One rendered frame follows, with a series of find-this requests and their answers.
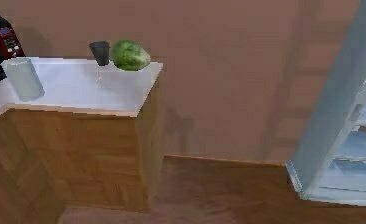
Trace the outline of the green lettuce head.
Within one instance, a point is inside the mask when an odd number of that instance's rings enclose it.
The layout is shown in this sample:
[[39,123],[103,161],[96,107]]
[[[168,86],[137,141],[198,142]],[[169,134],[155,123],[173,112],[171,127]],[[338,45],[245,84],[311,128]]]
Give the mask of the green lettuce head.
[[119,69],[138,71],[151,63],[151,56],[136,42],[120,40],[112,46],[111,60]]

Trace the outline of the wooden counter with white top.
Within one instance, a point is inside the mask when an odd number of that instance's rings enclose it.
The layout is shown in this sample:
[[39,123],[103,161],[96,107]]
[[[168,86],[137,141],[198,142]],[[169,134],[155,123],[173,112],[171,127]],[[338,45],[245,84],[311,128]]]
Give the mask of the wooden counter with white top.
[[23,102],[0,81],[0,224],[56,224],[68,205],[149,210],[163,161],[162,64],[33,64],[43,97]]

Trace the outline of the dark grey cup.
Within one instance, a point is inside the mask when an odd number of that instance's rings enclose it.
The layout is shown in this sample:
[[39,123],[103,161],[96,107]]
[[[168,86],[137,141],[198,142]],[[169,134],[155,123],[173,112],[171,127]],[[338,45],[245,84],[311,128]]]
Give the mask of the dark grey cup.
[[89,44],[89,48],[99,66],[109,64],[110,45],[107,41],[95,41]]

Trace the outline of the grey open fridge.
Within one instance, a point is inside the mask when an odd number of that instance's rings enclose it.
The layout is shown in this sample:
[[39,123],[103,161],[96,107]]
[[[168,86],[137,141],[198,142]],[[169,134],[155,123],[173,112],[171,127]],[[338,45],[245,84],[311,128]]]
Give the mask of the grey open fridge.
[[303,200],[366,206],[366,0],[285,166]]

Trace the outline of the red and black coffee machine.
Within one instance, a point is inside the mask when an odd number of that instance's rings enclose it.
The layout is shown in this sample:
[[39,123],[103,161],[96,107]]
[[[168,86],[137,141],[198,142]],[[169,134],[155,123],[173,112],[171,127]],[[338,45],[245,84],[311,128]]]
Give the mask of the red and black coffee machine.
[[14,57],[24,57],[25,53],[12,25],[0,15],[0,81],[6,78],[1,63]]

